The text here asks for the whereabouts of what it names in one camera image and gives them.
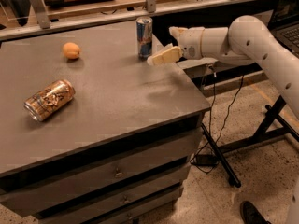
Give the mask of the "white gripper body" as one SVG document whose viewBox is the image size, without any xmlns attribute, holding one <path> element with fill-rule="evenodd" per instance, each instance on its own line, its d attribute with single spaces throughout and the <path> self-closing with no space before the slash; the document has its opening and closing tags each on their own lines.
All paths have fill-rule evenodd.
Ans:
<svg viewBox="0 0 299 224">
<path fill-rule="evenodd" d="M 179 30 L 178 45 L 182 48 L 185 59 L 200 60 L 203 58 L 201 40 L 204 30 L 204 27 L 181 28 Z"/>
</svg>

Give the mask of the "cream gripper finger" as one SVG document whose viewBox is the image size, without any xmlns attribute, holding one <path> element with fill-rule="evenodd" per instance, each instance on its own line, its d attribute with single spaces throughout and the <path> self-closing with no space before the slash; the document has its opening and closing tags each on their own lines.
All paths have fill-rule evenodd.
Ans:
<svg viewBox="0 0 299 224">
<path fill-rule="evenodd" d="M 187 28 L 184 27 L 171 26 L 169 28 L 169 34 L 175 39 L 179 38 L 185 31 L 187 31 Z"/>
<path fill-rule="evenodd" d="M 178 46 L 164 48 L 147 59 L 148 65 L 162 65 L 177 62 L 183 56 Z"/>
</svg>

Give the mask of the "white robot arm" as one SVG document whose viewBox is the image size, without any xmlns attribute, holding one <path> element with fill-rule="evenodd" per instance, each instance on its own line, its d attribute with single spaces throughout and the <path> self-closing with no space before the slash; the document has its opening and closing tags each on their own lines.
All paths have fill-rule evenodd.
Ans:
<svg viewBox="0 0 299 224">
<path fill-rule="evenodd" d="M 180 58 L 213 58 L 231 65 L 257 63 L 275 85 L 279 91 L 277 101 L 256 133 L 242 141 L 244 145 L 261 143 L 269 124 L 275 119 L 281 120 L 279 112 L 284 105 L 299 116 L 299 59 L 282 47 L 257 18 L 241 16 L 229 27 L 221 28 L 171 27 L 169 33 L 178 43 L 149 56 L 148 64 L 173 63 Z"/>
</svg>

